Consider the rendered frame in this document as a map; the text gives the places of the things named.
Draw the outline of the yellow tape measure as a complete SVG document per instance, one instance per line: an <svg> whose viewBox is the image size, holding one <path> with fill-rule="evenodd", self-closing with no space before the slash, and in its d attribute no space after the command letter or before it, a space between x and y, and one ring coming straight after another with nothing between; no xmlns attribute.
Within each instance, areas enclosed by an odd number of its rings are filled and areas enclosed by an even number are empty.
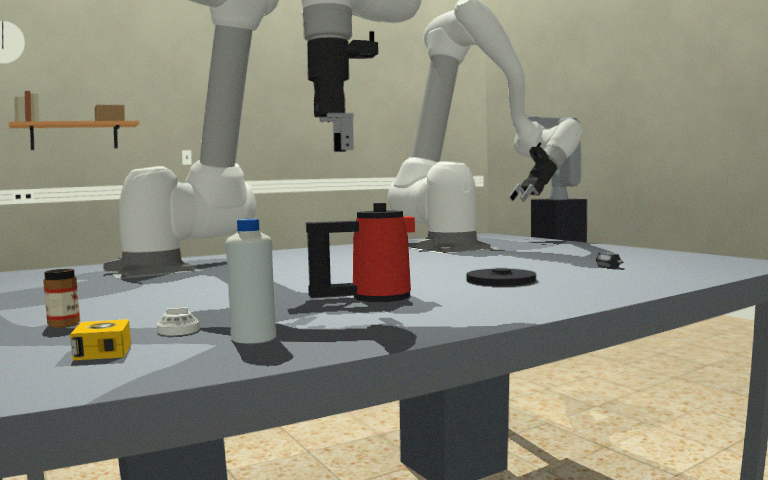
<svg viewBox="0 0 768 480"><path fill-rule="evenodd" d="M129 320L81 322L70 339L73 360L123 358L131 345Z"/></svg>

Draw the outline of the white plastic bottle with blue cap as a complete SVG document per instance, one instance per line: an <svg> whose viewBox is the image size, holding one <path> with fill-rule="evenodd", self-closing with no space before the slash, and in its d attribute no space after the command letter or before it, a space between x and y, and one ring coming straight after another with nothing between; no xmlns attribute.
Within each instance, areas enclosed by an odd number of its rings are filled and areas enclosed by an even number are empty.
<svg viewBox="0 0 768 480"><path fill-rule="evenodd" d="M226 240L231 339L255 344L276 337L272 239L259 219L237 220Z"/></svg>

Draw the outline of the brown jar with black lid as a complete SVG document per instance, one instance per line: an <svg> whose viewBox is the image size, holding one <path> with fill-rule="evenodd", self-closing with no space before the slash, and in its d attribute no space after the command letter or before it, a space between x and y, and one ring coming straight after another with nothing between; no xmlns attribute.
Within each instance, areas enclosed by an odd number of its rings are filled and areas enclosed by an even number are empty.
<svg viewBox="0 0 768 480"><path fill-rule="evenodd" d="M74 269L48 270L44 274L47 325L69 327L78 324L80 313Z"/></svg>

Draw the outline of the red kettle with black handle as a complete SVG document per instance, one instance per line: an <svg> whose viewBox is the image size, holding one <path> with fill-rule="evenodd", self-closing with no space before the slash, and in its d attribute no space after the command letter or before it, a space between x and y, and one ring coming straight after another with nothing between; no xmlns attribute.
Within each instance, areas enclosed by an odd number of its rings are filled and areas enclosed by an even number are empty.
<svg viewBox="0 0 768 480"><path fill-rule="evenodd" d="M415 217L386 211L386 203L373 203L373 210L357 212L356 221L306 223L310 298L392 302L410 297L407 233L415 232ZM329 233L337 232L354 232L353 283L331 284Z"/></svg>

